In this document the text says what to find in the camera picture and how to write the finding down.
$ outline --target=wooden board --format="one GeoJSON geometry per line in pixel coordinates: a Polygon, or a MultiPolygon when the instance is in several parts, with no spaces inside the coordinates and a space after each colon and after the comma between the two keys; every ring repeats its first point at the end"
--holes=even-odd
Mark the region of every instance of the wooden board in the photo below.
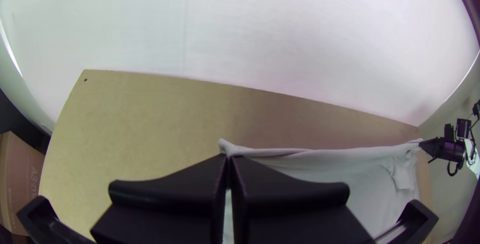
{"type": "Polygon", "coordinates": [[[304,98],[85,70],[55,126],[40,194],[62,222],[91,238],[90,228],[111,203],[111,181],[168,175],[218,154],[219,138],[252,148],[344,149],[418,137],[414,126],[304,98]]]}

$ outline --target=cardboard box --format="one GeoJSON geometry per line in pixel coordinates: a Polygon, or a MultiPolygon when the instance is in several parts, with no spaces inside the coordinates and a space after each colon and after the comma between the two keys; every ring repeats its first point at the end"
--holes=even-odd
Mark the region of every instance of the cardboard box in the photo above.
{"type": "Polygon", "coordinates": [[[28,236],[17,212],[38,196],[45,156],[13,132],[0,135],[0,225],[28,236]]]}

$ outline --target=table surface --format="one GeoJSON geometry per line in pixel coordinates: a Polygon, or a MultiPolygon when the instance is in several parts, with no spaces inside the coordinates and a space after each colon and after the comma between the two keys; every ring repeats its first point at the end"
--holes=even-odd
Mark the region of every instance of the table surface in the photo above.
{"type": "MultiPolygon", "coordinates": [[[[56,123],[39,193],[62,222],[90,229],[111,204],[110,182],[160,178],[218,154],[217,140],[252,148],[346,149],[419,137],[416,127],[263,90],[118,71],[85,70],[56,123]]],[[[426,155],[421,200],[431,205],[426,155]]]]}

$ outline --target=white wall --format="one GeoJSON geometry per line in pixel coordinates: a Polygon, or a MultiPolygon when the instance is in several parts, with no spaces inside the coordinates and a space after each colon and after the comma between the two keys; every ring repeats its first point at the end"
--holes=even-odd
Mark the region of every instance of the white wall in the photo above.
{"type": "Polygon", "coordinates": [[[167,74],[419,125],[478,50],[461,0],[0,0],[25,84],[56,121],[83,69],[167,74]]]}
{"type": "Polygon", "coordinates": [[[40,108],[0,39],[0,88],[13,105],[34,125],[51,134],[55,122],[40,108]]]}
{"type": "MultiPolygon", "coordinates": [[[[457,91],[419,126],[424,139],[442,137],[444,125],[456,125],[457,119],[468,118],[473,104],[480,100],[480,57],[470,74],[457,91]]],[[[480,122],[473,128],[473,136],[480,144],[480,122]]],[[[477,185],[477,179],[466,165],[451,177],[447,174],[447,162],[437,159],[429,164],[432,189],[432,210],[440,218],[432,231],[432,244],[441,244],[451,239],[457,231],[477,185]]]]}

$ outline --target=white cloth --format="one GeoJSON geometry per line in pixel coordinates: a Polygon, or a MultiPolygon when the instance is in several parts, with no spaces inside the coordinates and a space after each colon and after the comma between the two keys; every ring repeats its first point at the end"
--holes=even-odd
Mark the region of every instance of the white cloth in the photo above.
{"type": "MultiPolygon", "coordinates": [[[[253,149],[218,141],[227,156],[244,156],[290,177],[310,182],[344,182],[350,188],[347,206],[371,236],[397,222],[405,205],[419,198],[417,157],[422,139],[394,146],[312,150],[253,149]]],[[[233,243],[231,196],[226,194],[224,244],[233,243]]]]}

